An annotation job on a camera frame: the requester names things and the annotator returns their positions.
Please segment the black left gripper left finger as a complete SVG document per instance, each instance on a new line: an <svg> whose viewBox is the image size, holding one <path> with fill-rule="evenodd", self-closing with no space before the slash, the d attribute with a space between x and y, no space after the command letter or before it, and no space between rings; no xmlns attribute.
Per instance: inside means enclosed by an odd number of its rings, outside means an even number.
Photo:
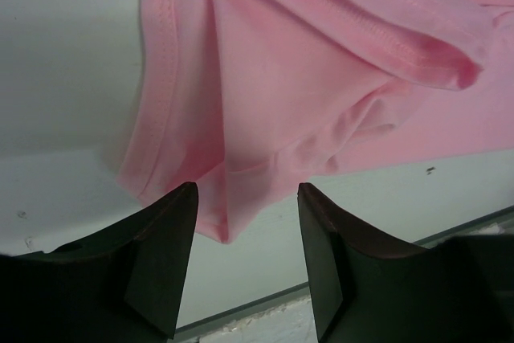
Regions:
<svg viewBox="0 0 514 343"><path fill-rule="evenodd" d="M56 250L1 258L4 342L174 338L198 214L187 182Z"/></svg>

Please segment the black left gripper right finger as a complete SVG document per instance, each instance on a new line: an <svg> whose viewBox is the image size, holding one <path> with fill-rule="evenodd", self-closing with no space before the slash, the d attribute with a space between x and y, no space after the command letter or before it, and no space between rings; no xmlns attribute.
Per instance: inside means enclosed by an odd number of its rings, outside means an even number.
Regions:
<svg viewBox="0 0 514 343"><path fill-rule="evenodd" d="M339 207L310 183L298 189L305 251L316 228L331 242L340 306L310 291L320 342L510 342L513 237L458 235L425 248Z"/></svg>

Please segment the pink t shirt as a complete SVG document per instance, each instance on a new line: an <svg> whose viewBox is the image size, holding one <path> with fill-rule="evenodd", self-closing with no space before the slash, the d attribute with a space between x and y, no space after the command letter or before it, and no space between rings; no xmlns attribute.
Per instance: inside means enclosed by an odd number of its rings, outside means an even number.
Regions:
<svg viewBox="0 0 514 343"><path fill-rule="evenodd" d="M317 175L510 149L513 0L141 0L119 182L233 241Z"/></svg>

